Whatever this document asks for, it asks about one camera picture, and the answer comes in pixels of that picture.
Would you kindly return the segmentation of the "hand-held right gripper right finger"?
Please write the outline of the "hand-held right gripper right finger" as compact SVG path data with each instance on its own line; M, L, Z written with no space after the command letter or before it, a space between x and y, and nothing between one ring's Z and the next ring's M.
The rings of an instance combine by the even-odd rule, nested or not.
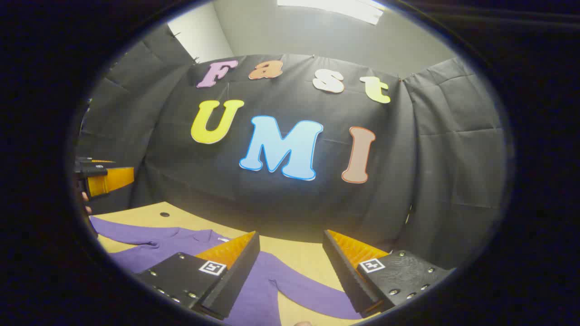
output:
M344 292L363 317L411 301L455 272L408 250L387 253L332 230L323 231L322 246Z

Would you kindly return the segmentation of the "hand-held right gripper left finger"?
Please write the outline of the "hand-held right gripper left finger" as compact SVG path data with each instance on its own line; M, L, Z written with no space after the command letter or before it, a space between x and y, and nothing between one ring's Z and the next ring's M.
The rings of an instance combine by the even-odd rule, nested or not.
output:
M259 252L259 233L253 231L199 254L173 254L136 278L187 310L223 320Z

